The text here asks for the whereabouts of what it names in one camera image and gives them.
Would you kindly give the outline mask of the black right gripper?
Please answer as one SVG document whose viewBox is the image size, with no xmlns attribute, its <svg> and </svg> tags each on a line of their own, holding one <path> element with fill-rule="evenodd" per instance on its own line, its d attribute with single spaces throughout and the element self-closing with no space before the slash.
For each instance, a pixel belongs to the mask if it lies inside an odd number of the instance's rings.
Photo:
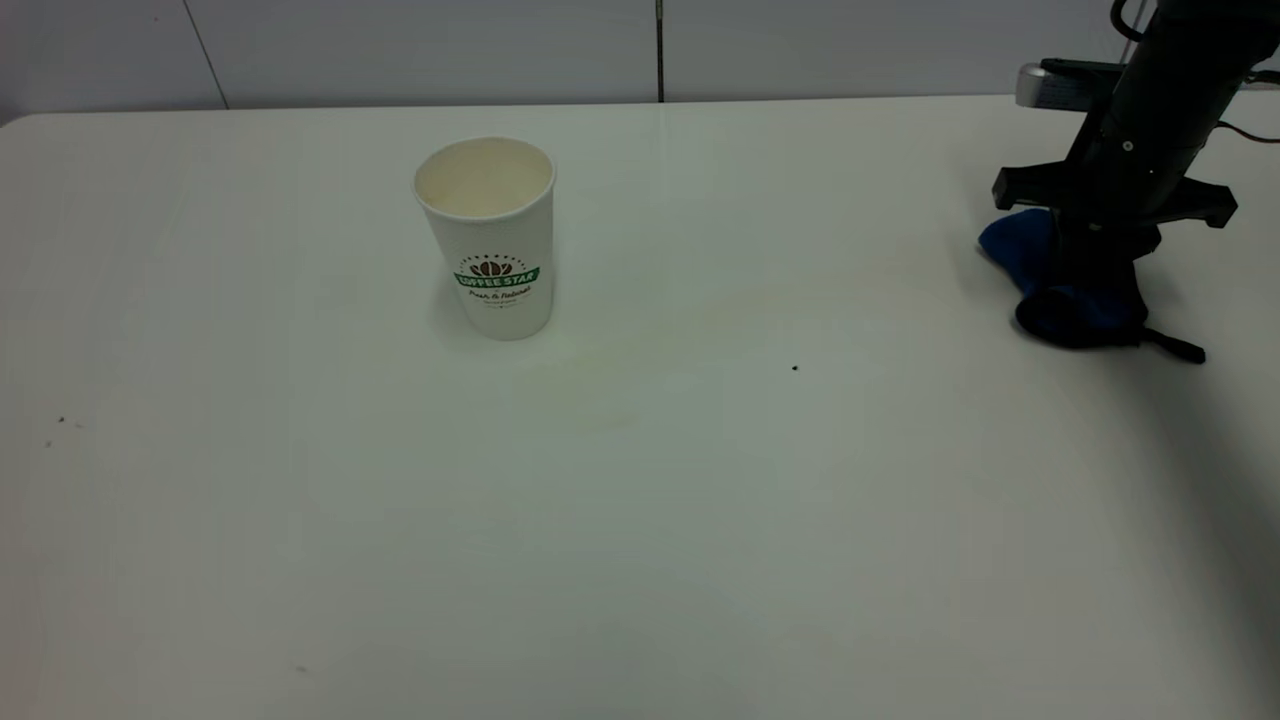
<svg viewBox="0 0 1280 720">
<path fill-rule="evenodd" d="M 1222 229 L 1238 209 L 1229 187 L 1187 178 L 1199 151 L 1097 140 L 1061 161 L 1001 169 L 992 195 L 1001 210 L 1050 214 L 1059 288 L 1108 286 L 1110 301 L 1143 301 L 1135 261 L 1158 246 L 1160 225 L 1196 220 Z"/>
</svg>

